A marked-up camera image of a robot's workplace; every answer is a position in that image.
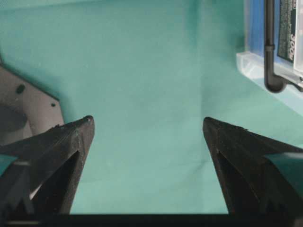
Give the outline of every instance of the teal tape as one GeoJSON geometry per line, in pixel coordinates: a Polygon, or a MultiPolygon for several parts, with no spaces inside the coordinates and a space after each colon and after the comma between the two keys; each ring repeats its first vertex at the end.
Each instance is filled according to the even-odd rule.
{"type": "Polygon", "coordinates": [[[17,158],[13,156],[0,155],[0,175],[4,173],[7,167],[17,158]]]}
{"type": "Polygon", "coordinates": [[[297,193],[303,197],[303,153],[285,152],[265,157],[276,165],[297,193]]]}

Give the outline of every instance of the white plastic part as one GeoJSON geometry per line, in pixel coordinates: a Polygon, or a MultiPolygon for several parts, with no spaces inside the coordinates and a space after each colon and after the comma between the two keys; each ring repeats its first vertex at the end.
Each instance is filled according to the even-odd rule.
{"type": "Polygon", "coordinates": [[[294,73],[303,77],[303,0],[297,0],[296,8],[294,73]]]}
{"type": "MultiPolygon", "coordinates": [[[[264,59],[251,52],[238,53],[236,58],[238,70],[266,90],[264,85],[264,59]]],[[[275,63],[275,73],[284,75],[284,77],[297,78],[293,73],[292,67],[284,67],[277,63],[275,63]]],[[[303,93],[294,86],[287,85],[283,92],[271,94],[300,115],[303,115],[303,93]]]]}

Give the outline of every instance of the black handle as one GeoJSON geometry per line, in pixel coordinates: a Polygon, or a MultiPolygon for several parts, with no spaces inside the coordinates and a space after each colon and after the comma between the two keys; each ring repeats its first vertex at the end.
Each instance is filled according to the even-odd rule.
{"type": "Polygon", "coordinates": [[[274,93],[283,91],[288,81],[274,73],[275,0],[264,0],[264,83],[274,93]]]}

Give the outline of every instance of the teal cloth background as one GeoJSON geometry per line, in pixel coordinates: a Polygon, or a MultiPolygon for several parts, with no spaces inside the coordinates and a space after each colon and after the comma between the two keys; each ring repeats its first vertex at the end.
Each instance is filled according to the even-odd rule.
{"type": "Polygon", "coordinates": [[[237,71],[242,0],[0,2],[5,64],[65,122],[95,118],[72,213],[226,213],[205,116],[302,144],[302,117],[237,71]]]}

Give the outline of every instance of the wrinkled fabric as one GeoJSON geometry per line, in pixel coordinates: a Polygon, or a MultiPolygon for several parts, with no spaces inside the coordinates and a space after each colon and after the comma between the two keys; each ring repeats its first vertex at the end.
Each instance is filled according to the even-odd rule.
{"type": "Polygon", "coordinates": [[[302,117],[241,75],[242,0],[101,0],[0,12],[5,64],[96,133],[72,213],[227,213],[211,116],[301,144],[302,117]]]}

